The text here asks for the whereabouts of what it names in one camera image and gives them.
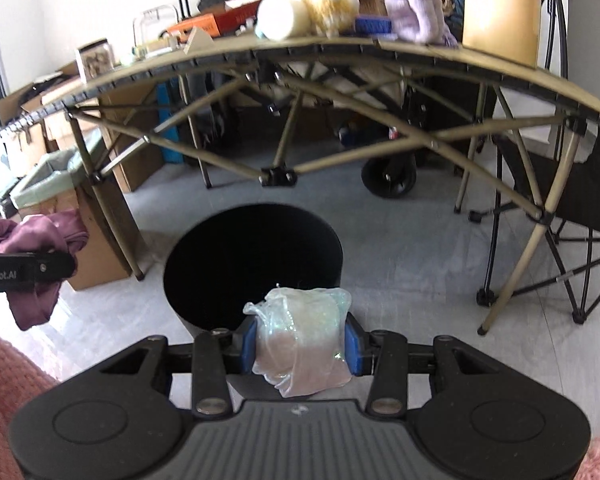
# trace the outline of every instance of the circular cap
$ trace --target circular cap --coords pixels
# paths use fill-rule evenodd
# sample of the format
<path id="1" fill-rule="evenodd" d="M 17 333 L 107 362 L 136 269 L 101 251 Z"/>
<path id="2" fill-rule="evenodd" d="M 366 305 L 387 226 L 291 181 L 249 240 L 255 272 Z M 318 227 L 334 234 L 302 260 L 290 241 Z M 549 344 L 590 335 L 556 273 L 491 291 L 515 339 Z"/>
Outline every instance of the circular cap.
<path id="1" fill-rule="evenodd" d="M 416 430 L 430 455 L 475 480 L 550 480 L 574 473 L 590 441 L 584 413 L 524 377 L 472 376 L 424 405 Z"/>
<path id="2" fill-rule="evenodd" d="M 133 376 L 78 376 L 37 397 L 10 425 L 10 446 L 33 478 L 121 480 L 177 446 L 180 413 Z"/>

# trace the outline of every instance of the white plastic bag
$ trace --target white plastic bag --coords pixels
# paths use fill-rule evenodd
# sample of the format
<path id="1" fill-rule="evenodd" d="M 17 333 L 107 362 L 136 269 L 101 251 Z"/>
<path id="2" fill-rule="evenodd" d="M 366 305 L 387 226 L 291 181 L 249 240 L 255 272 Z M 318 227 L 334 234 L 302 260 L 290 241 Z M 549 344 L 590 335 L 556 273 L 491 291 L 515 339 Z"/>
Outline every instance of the white plastic bag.
<path id="1" fill-rule="evenodd" d="M 264 375 L 283 397 L 308 396 L 344 386 L 344 325 L 351 295 L 342 288 L 275 288 L 245 314 L 258 317 L 253 373 Z"/>

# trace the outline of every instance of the tile floor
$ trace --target tile floor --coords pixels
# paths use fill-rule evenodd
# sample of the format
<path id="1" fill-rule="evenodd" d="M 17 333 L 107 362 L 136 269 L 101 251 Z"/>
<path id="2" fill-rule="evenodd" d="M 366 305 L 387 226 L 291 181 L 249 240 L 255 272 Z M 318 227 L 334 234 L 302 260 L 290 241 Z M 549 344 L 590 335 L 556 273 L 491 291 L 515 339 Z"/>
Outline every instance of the tile floor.
<path id="1" fill-rule="evenodd" d="M 334 147 L 326 142 L 296 148 L 291 162 Z M 243 156 L 256 167 L 266 165 L 269 157 L 262 152 Z M 491 148 L 481 157 L 492 161 Z M 442 333 L 459 337 L 573 399 L 600 434 L 600 307 L 584 327 L 575 326 L 564 289 L 556 285 L 517 298 L 489 335 L 478 337 L 485 310 L 475 304 L 475 292 L 486 266 L 490 222 L 476 226 L 464 214 L 453 215 L 459 179 L 449 168 L 420 171 L 408 198 L 391 202 L 363 187 L 361 165 L 304 176 L 295 189 L 262 189 L 211 170 L 216 188 L 210 191 L 199 172 L 167 166 L 127 197 L 148 246 L 141 260 L 148 269 L 145 281 L 129 279 L 81 293 L 65 285 L 51 322 L 27 333 L 16 328 L 0 295 L 0 335 L 60 380 L 147 335 L 162 333 L 174 344 L 189 342 L 162 291 L 170 249 L 190 227 L 215 212 L 244 203 L 291 203 L 317 213 L 338 233 L 345 254 L 342 286 L 352 292 L 352 311 L 368 330 L 390 328 L 420 343 Z M 492 192 L 472 179 L 465 209 L 488 207 L 492 200 Z M 532 229 L 520 212 L 505 218 L 495 286 L 512 269 Z M 579 264 L 584 257 L 584 248 L 568 248 L 565 260 Z M 531 283 L 554 271 L 543 244 L 525 279 Z M 592 287 L 595 296 L 600 278 L 592 278 Z M 368 385 L 369 380 L 354 380 L 320 396 L 363 400 Z M 412 380 L 410 389 L 412 406 L 429 398 L 426 378 Z M 175 381 L 172 399 L 188 406 L 186 378 Z"/>

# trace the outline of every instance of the purple towel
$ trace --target purple towel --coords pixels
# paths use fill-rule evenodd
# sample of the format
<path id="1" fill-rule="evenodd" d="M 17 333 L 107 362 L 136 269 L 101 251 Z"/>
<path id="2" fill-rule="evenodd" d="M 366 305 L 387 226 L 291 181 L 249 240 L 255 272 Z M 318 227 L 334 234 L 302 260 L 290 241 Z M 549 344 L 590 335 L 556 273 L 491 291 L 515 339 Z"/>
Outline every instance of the purple towel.
<path id="1" fill-rule="evenodd" d="M 385 0 L 393 32 L 411 43 L 458 46 L 445 23 L 442 0 Z"/>
<path id="2" fill-rule="evenodd" d="M 77 210 L 27 216 L 22 223 L 0 219 L 0 254 L 62 251 L 75 256 L 89 240 Z M 7 292 L 20 330 L 45 324 L 58 302 L 61 283 L 36 283 L 29 292 Z"/>

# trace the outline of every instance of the black bin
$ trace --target black bin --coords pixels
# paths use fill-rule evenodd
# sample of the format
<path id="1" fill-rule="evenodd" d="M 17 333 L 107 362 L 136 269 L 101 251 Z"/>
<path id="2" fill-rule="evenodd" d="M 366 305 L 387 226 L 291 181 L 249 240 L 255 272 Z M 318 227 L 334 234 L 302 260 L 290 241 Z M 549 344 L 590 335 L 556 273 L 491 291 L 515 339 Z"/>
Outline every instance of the black bin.
<path id="1" fill-rule="evenodd" d="M 164 270 L 164 291 L 191 335 L 235 330 L 244 305 L 277 286 L 340 285 L 342 246 L 321 218 L 282 204 L 253 204 L 212 216 L 178 242 Z M 243 397 L 280 398 L 259 376 L 230 378 Z"/>

